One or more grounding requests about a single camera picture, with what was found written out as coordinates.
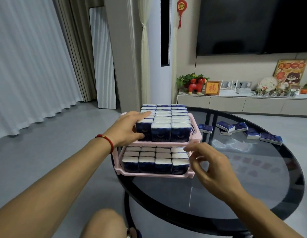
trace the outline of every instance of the cabinet door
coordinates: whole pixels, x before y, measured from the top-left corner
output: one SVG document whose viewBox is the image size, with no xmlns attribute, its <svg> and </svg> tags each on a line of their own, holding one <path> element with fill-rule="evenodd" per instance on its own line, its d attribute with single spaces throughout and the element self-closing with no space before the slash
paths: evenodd
<svg viewBox="0 0 307 238">
<path fill-rule="evenodd" d="M 245 98 L 211 97 L 210 109 L 224 112 L 242 112 Z"/>
<path fill-rule="evenodd" d="M 209 108 L 210 97 L 197 95 L 178 96 L 178 104 L 185 104 L 188 107 Z"/>
<path fill-rule="evenodd" d="M 280 114 L 307 115 L 307 100 L 285 100 Z"/>
<path fill-rule="evenodd" d="M 247 98 L 243 112 L 261 114 L 279 114 L 285 103 L 283 99 Z"/>
</svg>

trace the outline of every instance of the glass tabletop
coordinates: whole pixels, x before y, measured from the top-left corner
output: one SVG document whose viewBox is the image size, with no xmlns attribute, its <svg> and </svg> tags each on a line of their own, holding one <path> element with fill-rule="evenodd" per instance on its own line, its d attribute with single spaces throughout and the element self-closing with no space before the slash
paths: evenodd
<svg viewBox="0 0 307 238">
<path fill-rule="evenodd" d="M 215 127 L 219 121 L 230 124 L 245 122 L 249 128 L 266 132 L 247 120 L 224 112 L 202 108 L 188 108 L 188 112 L 193 114 L 197 124 Z M 211 135 L 202 133 L 201 142 L 208 143 L 227 156 L 247 192 L 262 200 L 281 219 L 291 215 L 301 202 L 304 180 L 302 170 L 288 148 L 285 145 L 249 140 L 244 132 L 231 136 L 219 133 L 217 127 Z M 201 165 L 207 170 L 208 162 Z M 246 230 L 234 212 L 211 195 L 196 176 L 193 179 L 171 179 L 127 178 L 120 175 L 119 179 L 139 204 L 170 223 L 216 235 L 234 235 L 235 232 Z"/>
</svg>

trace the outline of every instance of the pink basket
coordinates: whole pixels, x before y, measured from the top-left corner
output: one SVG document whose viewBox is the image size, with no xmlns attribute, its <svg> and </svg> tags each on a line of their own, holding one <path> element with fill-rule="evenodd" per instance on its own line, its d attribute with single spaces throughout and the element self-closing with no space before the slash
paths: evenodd
<svg viewBox="0 0 307 238">
<path fill-rule="evenodd" d="M 172 147 L 172 146 L 182 147 L 182 146 L 187 146 L 187 145 L 193 144 L 193 143 L 199 143 L 202 140 L 201 132 L 198 128 L 198 125 L 195 122 L 193 115 L 191 113 L 188 113 L 188 115 L 190 117 L 191 125 L 192 125 L 191 135 L 190 135 L 190 139 L 189 139 L 188 142 L 173 143 L 173 142 L 136 141 L 136 142 L 132 143 L 132 146 L 137 146 L 137 147 L 141 147 L 141 146 L 156 147 L 156 146 L 158 146 L 158 147 L 163 148 L 163 147 Z M 123 158 L 123 154 L 125 152 L 125 149 L 126 149 L 126 147 L 123 147 L 120 154 L 118 154 L 117 149 L 114 149 L 114 152 L 112 153 L 114 164 L 115 164 L 114 168 L 115 168 L 115 171 L 118 175 L 122 174 L 124 176 L 166 177 L 166 178 L 180 178 L 180 179 L 184 179 L 184 178 L 187 178 L 187 177 L 192 179 L 193 176 L 195 175 L 195 173 L 191 169 L 191 167 L 189 167 L 187 172 L 185 172 L 183 175 L 166 175 L 166 174 L 148 174 L 148 173 L 129 173 L 129 172 L 126 172 L 124 170 L 124 167 L 121 165 L 121 160 Z"/>
</svg>

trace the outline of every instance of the knee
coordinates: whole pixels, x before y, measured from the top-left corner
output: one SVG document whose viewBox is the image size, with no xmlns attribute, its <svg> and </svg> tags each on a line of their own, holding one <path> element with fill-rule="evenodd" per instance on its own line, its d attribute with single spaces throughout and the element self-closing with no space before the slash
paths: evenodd
<svg viewBox="0 0 307 238">
<path fill-rule="evenodd" d="M 81 237 L 85 237 L 84 234 L 107 234 L 107 236 L 104 237 L 121 237 L 121 234 L 123 234 L 125 237 L 126 225 L 123 217 L 117 214 L 114 210 L 101 209 L 92 215 L 86 224 Z"/>
</svg>

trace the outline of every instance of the red bracelet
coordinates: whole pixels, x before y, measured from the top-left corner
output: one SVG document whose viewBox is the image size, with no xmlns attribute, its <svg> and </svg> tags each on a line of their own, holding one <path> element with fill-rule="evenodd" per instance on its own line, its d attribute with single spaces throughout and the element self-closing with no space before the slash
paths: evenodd
<svg viewBox="0 0 307 238">
<path fill-rule="evenodd" d="M 111 144 L 111 147 L 112 147 L 112 150 L 111 150 L 110 153 L 114 152 L 113 142 L 108 137 L 106 137 L 105 135 L 96 135 L 95 138 L 104 138 L 104 139 L 106 139 Z"/>
</svg>

